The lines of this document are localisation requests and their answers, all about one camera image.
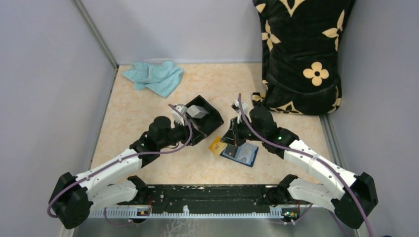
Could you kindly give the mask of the black plastic card box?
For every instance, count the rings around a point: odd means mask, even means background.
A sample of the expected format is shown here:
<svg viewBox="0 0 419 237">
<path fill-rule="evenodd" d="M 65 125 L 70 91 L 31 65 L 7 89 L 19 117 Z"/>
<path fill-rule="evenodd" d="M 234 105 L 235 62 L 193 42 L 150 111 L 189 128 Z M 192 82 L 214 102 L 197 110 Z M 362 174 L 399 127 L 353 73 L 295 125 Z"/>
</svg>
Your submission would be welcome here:
<svg viewBox="0 0 419 237">
<path fill-rule="evenodd" d="M 219 111 L 213 107 L 203 96 L 198 95 L 189 103 L 187 103 L 186 107 L 188 108 L 191 105 L 204 107 L 209 112 L 209 115 L 206 115 L 201 119 L 188 118 L 191 124 L 205 135 L 205 138 L 207 138 L 224 124 L 224 120 Z"/>
</svg>

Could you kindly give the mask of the grey credit card stack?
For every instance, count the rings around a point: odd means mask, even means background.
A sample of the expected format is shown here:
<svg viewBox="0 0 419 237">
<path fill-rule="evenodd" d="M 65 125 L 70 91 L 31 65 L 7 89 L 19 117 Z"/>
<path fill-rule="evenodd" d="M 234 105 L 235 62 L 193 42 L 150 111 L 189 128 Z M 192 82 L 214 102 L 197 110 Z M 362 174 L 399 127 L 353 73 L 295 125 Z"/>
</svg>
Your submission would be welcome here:
<svg viewBox="0 0 419 237">
<path fill-rule="evenodd" d="M 202 119 L 210 113 L 204 107 L 191 105 L 187 108 L 186 114 L 189 119 Z"/>
</svg>

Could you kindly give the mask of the yellow credit card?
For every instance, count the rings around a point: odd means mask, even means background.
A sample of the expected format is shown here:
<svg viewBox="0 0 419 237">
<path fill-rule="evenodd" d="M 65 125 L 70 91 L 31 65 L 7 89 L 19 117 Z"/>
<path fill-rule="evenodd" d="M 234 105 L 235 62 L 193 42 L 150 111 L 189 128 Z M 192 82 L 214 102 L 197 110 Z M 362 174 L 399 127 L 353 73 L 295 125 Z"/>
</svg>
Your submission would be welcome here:
<svg viewBox="0 0 419 237">
<path fill-rule="evenodd" d="M 209 150 L 216 156 L 221 155 L 221 153 L 226 149 L 227 143 L 221 141 L 221 137 L 217 136 L 209 146 Z"/>
</svg>

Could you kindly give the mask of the blue leather card holder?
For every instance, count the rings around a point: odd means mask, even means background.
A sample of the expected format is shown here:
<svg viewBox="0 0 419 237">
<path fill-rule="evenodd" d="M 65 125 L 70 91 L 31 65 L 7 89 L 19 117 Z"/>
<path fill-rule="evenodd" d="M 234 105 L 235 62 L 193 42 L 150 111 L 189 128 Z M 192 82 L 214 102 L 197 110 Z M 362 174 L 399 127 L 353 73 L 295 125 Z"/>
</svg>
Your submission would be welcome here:
<svg viewBox="0 0 419 237">
<path fill-rule="evenodd" d="M 248 167 L 253 167 L 259 148 L 255 145 L 244 143 L 241 146 L 227 144 L 220 156 L 238 162 Z"/>
</svg>

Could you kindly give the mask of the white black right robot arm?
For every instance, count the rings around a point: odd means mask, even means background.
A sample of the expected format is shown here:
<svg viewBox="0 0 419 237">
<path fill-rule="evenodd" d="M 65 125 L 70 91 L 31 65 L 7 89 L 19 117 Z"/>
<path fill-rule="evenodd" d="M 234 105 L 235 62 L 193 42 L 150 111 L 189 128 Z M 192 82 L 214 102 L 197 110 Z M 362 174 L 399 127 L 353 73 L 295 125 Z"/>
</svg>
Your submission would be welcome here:
<svg viewBox="0 0 419 237">
<path fill-rule="evenodd" d="M 287 175 L 276 188 L 280 201 L 302 200 L 315 204 L 331 211 L 352 229 L 371 226 L 368 216 L 377 206 L 378 198 L 370 174 L 356 174 L 324 158 L 296 134 L 279 127 L 266 109 L 253 108 L 248 112 L 238 103 L 232 109 L 237 116 L 230 120 L 222 142 L 238 148 L 247 141 L 258 141 L 269 153 L 299 166 L 318 180 L 313 183 Z"/>
</svg>

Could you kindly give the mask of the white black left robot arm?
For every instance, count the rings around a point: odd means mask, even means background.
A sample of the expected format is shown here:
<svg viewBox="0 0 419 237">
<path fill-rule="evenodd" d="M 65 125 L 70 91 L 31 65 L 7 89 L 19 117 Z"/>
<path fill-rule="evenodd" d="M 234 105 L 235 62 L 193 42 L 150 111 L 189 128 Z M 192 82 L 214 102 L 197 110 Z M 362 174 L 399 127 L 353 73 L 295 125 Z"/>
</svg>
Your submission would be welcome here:
<svg viewBox="0 0 419 237">
<path fill-rule="evenodd" d="M 206 122 L 204 118 L 171 121 L 165 116 L 156 117 L 138 140 L 113 159 L 77 175 L 62 174 L 48 201 L 48 216 L 72 229 L 91 213 L 114 204 L 149 204 L 148 186 L 138 176 L 129 176 L 119 184 L 115 181 L 161 155 L 200 143 L 213 132 Z"/>
</svg>

